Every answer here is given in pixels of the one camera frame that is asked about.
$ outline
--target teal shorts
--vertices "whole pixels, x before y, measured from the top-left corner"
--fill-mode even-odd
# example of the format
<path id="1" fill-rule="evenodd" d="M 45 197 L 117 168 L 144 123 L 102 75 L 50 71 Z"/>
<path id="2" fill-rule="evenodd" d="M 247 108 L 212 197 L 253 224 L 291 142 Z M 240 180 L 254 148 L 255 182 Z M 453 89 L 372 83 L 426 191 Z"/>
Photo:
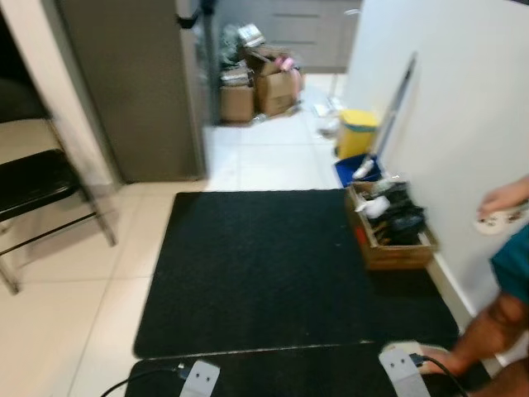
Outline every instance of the teal shorts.
<path id="1" fill-rule="evenodd" d="M 490 261 L 502 292 L 529 304 L 529 225 L 512 236 Z"/>

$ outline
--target black cable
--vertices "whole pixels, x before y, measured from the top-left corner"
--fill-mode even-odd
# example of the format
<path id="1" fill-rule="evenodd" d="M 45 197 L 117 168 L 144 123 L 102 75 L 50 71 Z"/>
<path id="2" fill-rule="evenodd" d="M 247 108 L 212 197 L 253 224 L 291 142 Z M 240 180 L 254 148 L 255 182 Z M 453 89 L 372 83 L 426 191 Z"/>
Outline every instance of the black cable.
<path id="1" fill-rule="evenodd" d="M 126 378 L 125 380 L 122 380 L 121 382 L 115 384 L 113 387 L 111 387 L 110 389 L 108 389 L 107 391 L 105 391 L 101 397 L 107 397 L 109 394 L 111 394 L 115 389 L 119 388 L 119 387 L 122 387 L 124 384 L 127 384 L 127 383 L 130 383 L 130 382 L 133 382 L 134 380 L 138 380 L 140 378 L 143 378 L 144 376 L 147 376 L 147 375 L 150 375 L 150 374 L 154 374 L 155 372 L 172 372 L 174 374 L 178 374 L 179 373 L 179 369 L 178 368 L 159 368 L 157 370 L 151 370 L 151 371 L 146 371 L 146 372 L 141 372 L 139 374 L 136 374 L 136 375 L 133 375 L 133 376 L 129 376 L 128 378 Z"/>
<path id="2" fill-rule="evenodd" d="M 429 356 L 422 356 L 422 359 L 424 361 L 430 361 L 430 362 L 433 362 L 436 366 L 438 366 L 439 368 L 441 368 L 443 370 L 443 372 L 445 372 L 445 374 L 450 378 L 452 379 L 452 381 L 454 382 L 455 386 L 457 387 L 457 390 L 460 391 L 461 393 L 461 396 L 462 397 L 469 397 L 468 393 L 465 391 L 465 389 L 463 388 L 463 386 L 461 385 L 461 383 L 455 378 L 454 374 L 452 374 L 450 371 L 448 371 L 448 368 L 446 368 L 445 366 L 443 366 L 438 360 L 436 360 L 435 358 L 431 358 Z"/>

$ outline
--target pile of clutter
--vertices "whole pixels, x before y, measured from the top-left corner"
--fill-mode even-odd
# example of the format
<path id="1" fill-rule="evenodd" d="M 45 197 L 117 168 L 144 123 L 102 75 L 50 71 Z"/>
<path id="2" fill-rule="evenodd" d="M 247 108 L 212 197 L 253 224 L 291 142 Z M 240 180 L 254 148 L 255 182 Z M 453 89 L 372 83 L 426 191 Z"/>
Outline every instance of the pile of clutter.
<path id="1" fill-rule="evenodd" d="M 380 246 L 414 246 L 421 244 L 420 233 L 427 228 L 424 208 L 413 203 L 407 182 L 391 178 L 375 182 L 369 192 L 363 191 L 363 211 Z"/>
<path id="2" fill-rule="evenodd" d="M 298 110 L 303 72 L 288 48 L 265 44 L 255 25 L 227 26 L 222 37 L 221 119 L 251 122 Z"/>

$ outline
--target hand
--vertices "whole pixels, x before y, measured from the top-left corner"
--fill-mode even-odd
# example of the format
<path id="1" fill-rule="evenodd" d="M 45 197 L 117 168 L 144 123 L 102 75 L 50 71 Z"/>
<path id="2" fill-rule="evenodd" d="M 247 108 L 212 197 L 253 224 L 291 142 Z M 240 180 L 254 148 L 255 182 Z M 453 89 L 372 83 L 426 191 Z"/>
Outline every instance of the hand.
<path id="1" fill-rule="evenodd" d="M 529 176 L 488 193 L 478 209 L 478 218 L 485 219 L 491 213 L 515 207 L 529 198 Z"/>

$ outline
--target wooden crate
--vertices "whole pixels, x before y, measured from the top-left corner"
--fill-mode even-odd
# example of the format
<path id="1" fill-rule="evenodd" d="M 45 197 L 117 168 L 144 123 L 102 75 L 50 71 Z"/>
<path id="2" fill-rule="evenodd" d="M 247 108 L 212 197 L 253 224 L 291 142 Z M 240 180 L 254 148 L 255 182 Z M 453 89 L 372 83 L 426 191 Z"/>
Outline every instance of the wooden crate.
<path id="1" fill-rule="evenodd" d="M 372 185 L 370 182 L 355 182 L 346 190 L 346 212 L 367 269 L 409 270 L 426 267 L 438 247 L 437 239 L 428 227 L 422 234 L 421 245 L 380 246 L 365 215 L 355 212 L 360 203 L 358 193 L 369 192 Z"/>

